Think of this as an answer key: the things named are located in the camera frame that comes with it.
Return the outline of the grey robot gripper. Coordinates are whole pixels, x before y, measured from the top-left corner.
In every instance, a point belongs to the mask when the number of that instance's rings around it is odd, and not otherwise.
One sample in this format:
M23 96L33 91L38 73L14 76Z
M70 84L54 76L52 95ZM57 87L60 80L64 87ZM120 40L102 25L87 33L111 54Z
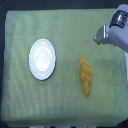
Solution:
M128 13L118 10L111 22L103 25L93 36L97 44L112 44L128 53Z

